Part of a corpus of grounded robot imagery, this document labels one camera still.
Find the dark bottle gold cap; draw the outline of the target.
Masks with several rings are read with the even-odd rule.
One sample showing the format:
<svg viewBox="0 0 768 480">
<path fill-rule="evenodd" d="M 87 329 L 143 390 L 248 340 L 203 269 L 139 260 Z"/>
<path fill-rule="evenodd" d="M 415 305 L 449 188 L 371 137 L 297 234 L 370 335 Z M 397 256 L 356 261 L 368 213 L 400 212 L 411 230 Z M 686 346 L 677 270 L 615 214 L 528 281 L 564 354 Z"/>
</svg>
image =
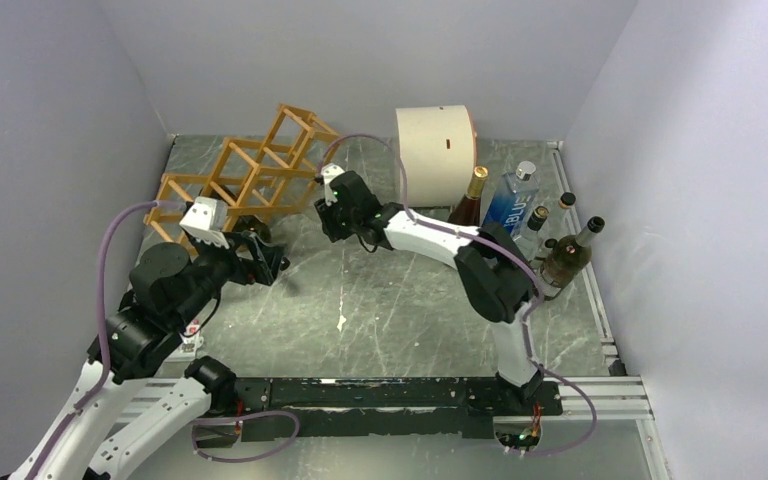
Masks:
<svg viewBox="0 0 768 480">
<path fill-rule="evenodd" d="M 481 218 L 481 198 L 488 169 L 484 166 L 476 166 L 465 194 L 451 211 L 448 222 L 461 226 L 479 226 Z"/>
</svg>

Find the blue square glass bottle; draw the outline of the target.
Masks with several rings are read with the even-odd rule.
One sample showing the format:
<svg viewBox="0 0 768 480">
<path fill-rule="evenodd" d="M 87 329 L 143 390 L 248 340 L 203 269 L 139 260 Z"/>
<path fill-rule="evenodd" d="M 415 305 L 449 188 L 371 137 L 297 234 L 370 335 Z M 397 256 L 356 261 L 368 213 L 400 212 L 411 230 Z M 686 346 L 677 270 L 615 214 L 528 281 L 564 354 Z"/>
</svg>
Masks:
<svg viewBox="0 0 768 480">
<path fill-rule="evenodd" d="M 513 172 L 502 175 L 494 192 L 482 227 L 500 224 L 512 237 L 527 220 L 538 196 L 540 185 L 536 165 L 521 161 Z"/>
</svg>

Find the clear bottle dark cap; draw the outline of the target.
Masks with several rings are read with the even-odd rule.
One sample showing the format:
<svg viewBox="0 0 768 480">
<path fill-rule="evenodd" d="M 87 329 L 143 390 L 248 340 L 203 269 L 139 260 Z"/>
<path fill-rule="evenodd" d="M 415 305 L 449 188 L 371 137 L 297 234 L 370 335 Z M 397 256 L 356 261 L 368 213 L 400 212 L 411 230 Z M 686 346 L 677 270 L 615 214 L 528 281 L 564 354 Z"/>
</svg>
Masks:
<svg viewBox="0 0 768 480">
<path fill-rule="evenodd" d="M 514 238 L 516 246 L 527 262 L 534 258 L 541 245 L 540 230 L 546 223 L 548 216 L 549 210 L 547 207 L 536 207 Z"/>
</svg>

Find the clear glass bottle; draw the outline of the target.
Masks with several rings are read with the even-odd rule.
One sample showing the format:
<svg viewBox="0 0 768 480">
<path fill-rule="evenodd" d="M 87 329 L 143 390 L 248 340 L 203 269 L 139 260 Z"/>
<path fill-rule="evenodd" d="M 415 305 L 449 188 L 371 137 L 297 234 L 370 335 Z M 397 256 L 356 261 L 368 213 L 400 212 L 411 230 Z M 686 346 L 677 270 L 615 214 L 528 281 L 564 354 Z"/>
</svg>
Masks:
<svg viewBox="0 0 768 480">
<path fill-rule="evenodd" d="M 556 223 L 562 224 L 564 222 L 567 213 L 575 206 L 576 201 L 577 197 L 572 192 L 564 192 L 559 197 L 553 210 L 553 218 Z"/>
</svg>

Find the dark green wine bottle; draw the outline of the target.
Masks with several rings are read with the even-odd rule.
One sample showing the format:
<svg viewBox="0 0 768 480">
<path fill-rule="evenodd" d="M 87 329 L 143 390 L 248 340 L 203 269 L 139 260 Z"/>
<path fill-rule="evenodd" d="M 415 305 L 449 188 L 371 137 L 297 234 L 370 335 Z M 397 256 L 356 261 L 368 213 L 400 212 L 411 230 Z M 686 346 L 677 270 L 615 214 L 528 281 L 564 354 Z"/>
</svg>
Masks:
<svg viewBox="0 0 768 480">
<path fill-rule="evenodd" d="M 538 270 L 538 280 L 546 300 L 557 297 L 590 263 L 592 242 L 605 226 L 601 216 L 593 216 L 580 232 L 557 242 Z"/>
</svg>

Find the dark bottle black cap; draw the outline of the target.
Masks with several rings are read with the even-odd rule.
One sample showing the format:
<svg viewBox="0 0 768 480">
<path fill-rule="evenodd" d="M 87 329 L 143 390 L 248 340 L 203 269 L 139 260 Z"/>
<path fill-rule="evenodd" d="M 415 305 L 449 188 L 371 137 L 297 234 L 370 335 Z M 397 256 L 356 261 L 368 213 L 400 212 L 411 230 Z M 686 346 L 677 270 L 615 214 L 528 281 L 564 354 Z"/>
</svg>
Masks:
<svg viewBox="0 0 768 480">
<path fill-rule="evenodd" d="M 209 197 L 217 200 L 225 200 L 225 196 L 229 196 L 231 199 L 234 198 L 235 192 L 231 190 L 229 187 L 220 185 L 218 190 L 213 190 Z M 224 231 L 226 232 L 243 232 L 243 231 L 253 231 L 255 232 L 264 242 L 271 243 L 272 242 L 272 233 L 270 228 L 267 226 L 266 223 L 261 221 L 258 217 L 252 216 L 252 215 L 243 215 L 238 217 L 234 224 L 231 227 L 224 228 Z"/>
</svg>

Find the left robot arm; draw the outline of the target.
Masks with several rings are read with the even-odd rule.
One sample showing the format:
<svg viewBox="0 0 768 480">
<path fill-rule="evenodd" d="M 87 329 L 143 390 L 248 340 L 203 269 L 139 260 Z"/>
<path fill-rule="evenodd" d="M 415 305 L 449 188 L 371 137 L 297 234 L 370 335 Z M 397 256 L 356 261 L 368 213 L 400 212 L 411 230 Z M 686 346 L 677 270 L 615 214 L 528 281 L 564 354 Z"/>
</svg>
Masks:
<svg viewBox="0 0 768 480">
<path fill-rule="evenodd" d="M 13 479 L 77 479 L 118 413 L 181 345 L 191 321 L 227 283 L 271 285 L 289 261 L 282 245 L 256 232 L 192 238 L 197 254 L 175 242 L 146 250 L 129 274 L 119 310 L 97 312 L 99 333 L 79 381 L 55 423 Z"/>
</svg>

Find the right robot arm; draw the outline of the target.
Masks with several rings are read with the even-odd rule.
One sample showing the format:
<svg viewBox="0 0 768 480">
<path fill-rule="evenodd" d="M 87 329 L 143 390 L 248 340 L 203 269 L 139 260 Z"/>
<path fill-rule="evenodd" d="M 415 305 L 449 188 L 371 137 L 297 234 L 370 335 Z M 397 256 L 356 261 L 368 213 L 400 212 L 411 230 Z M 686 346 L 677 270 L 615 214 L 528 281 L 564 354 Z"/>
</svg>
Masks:
<svg viewBox="0 0 768 480">
<path fill-rule="evenodd" d="M 322 230 L 332 242 L 356 237 L 369 251 L 407 251 L 454 268 L 473 310 L 489 322 L 497 354 L 499 398 L 522 414 L 538 399 L 544 375 L 529 336 L 535 304 L 531 270 L 498 224 L 459 226 L 390 202 L 383 204 L 354 171 L 327 166 L 317 177 Z"/>
</svg>

